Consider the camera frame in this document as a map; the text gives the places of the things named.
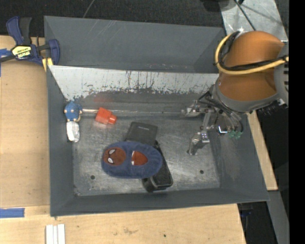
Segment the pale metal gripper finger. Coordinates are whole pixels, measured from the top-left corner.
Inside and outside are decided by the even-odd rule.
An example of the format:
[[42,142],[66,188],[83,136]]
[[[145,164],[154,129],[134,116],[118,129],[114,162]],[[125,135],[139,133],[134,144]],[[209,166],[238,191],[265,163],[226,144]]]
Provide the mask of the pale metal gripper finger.
[[194,100],[191,105],[186,106],[181,110],[183,117],[197,117],[201,114],[200,104],[197,100]]
[[209,143],[209,137],[206,132],[198,132],[190,140],[187,153],[191,156],[195,155],[199,149],[204,148]]

